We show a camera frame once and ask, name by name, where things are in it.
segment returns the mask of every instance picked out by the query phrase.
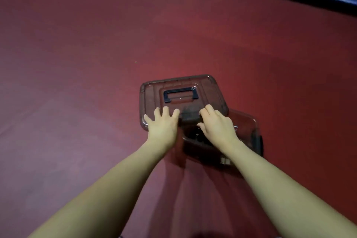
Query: lid handle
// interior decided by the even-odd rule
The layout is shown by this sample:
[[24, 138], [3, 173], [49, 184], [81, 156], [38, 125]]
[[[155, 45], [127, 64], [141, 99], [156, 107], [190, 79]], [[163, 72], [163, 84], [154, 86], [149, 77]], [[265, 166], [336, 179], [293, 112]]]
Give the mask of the lid handle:
[[169, 93], [176, 93], [176, 92], [184, 92], [184, 91], [192, 91], [192, 99], [198, 99], [199, 95], [195, 87], [188, 87], [182, 89], [170, 89], [168, 91], [163, 92], [163, 100], [165, 103], [171, 102], [171, 99], [168, 97]]

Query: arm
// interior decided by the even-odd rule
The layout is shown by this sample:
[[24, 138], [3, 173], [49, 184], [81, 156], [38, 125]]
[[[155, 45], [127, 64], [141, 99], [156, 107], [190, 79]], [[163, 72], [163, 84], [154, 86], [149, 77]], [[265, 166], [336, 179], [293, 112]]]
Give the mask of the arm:
[[174, 145], [179, 110], [170, 117], [157, 108], [155, 121], [145, 115], [149, 125], [147, 141], [133, 154], [66, 204], [30, 238], [117, 238], [134, 208], [151, 171]]
[[357, 227], [238, 139], [230, 118], [211, 105], [198, 126], [239, 169], [284, 238], [357, 237]]

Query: hand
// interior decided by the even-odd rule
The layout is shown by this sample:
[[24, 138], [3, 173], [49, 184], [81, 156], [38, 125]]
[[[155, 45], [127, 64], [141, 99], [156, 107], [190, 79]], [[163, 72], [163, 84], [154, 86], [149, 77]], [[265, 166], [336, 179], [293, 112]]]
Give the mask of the hand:
[[175, 109], [172, 117], [168, 112], [168, 107], [163, 107], [163, 115], [160, 114], [160, 109], [157, 107], [154, 111], [155, 121], [144, 115], [144, 119], [149, 126], [149, 136], [147, 141], [154, 143], [159, 147], [163, 147], [166, 153], [175, 144], [177, 135], [177, 123], [180, 110]]
[[218, 110], [214, 110], [212, 105], [208, 104], [200, 110], [203, 123], [197, 124], [207, 137], [207, 139], [221, 152], [232, 143], [240, 141], [233, 127], [230, 118], [225, 117]]

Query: brown translucent lid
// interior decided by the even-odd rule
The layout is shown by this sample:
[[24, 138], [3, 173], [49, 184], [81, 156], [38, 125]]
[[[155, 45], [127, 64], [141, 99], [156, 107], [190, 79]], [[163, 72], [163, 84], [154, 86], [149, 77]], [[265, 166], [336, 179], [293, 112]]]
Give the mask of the brown translucent lid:
[[170, 115], [176, 108], [180, 110], [181, 125], [197, 124], [201, 120], [199, 111], [208, 104], [228, 114], [217, 82], [208, 74], [146, 82], [140, 87], [140, 123], [147, 130], [144, 114], [154, 120], [155, 108], [162, 113], [168, 106]]

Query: floor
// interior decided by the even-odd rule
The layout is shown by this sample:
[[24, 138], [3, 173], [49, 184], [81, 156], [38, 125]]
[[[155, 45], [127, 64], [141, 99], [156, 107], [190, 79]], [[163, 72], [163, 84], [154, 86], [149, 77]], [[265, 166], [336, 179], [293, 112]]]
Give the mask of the floor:
[[[145, 141], [139, 87], [213, 75], [265, 158], [357, 223], [357, 18], [287, 0], [0, 0], [0, 233]], [[170, 153], [125, 238], [274, 237], [245, 181]]]

